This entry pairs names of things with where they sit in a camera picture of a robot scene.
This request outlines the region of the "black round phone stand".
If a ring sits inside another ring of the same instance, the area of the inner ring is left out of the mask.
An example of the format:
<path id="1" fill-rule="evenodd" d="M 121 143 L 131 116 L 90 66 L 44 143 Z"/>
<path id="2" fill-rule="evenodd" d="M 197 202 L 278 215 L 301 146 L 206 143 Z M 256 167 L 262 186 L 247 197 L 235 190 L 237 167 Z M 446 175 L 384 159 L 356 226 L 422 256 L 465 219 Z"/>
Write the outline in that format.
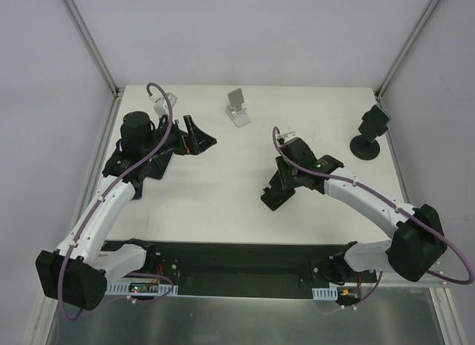
<path id="1" fill-rule="evenodd" d="M 374 160 L 380 153 L 380 145 L 376 141 L 379 126 L 368 114 L 363 115 L 361 120 L 359 134 L 350 141 L 350 150 L 360 160 Z"/>

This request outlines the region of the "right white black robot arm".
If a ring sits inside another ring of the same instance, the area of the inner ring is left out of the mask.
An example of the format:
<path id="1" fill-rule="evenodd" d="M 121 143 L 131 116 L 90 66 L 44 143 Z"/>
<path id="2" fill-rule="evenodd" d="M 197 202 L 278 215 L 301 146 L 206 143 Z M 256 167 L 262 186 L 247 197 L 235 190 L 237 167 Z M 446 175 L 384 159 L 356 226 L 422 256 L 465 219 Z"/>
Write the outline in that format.
<path id="1" fill-rule="evenodd" d="M 392 270 L 405 280 L 417 282 L 447 251 L 442 224 L 433 207 L 400 203 L 363 184 L 335 157 L 317 158 L 300 137 L 275 135 L 273 143 L 279 155 L 275 159 L 278 170 L 270 182 L 274 194 L 268 203 L 270 209 L 279 208 L 297 188 L 305 187 L 349 206 L 387 237 L 378 242 L 346 244 L 321 267 L 331 282 L 348 282 L 371 269 Z"/>

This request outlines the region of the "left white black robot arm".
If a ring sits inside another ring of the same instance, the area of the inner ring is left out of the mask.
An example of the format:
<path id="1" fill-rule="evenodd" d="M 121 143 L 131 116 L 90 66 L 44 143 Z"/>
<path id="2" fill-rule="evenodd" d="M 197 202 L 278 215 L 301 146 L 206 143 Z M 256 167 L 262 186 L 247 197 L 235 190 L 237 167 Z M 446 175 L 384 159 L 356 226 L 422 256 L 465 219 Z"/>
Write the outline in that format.
<path id="1" fill-rule="evenodd" d="M 96 196 L 56 249 L 41 251 L 36 258 L 46 297 L 92 311 L 111 283 L 132 272 L 140 277 L 157 275 L 155 246 L 149 241 L 130 239 L 107 256 L 99 253 L 125 206 L 142 197 L 146 179 L 161 180 L 173 155 L 199 155 L 217 144 L 191 116 L 183 118 L 186 130 L 181 131 L 167 115 L 158 123 L 143 111 L 124 116 Z"/>

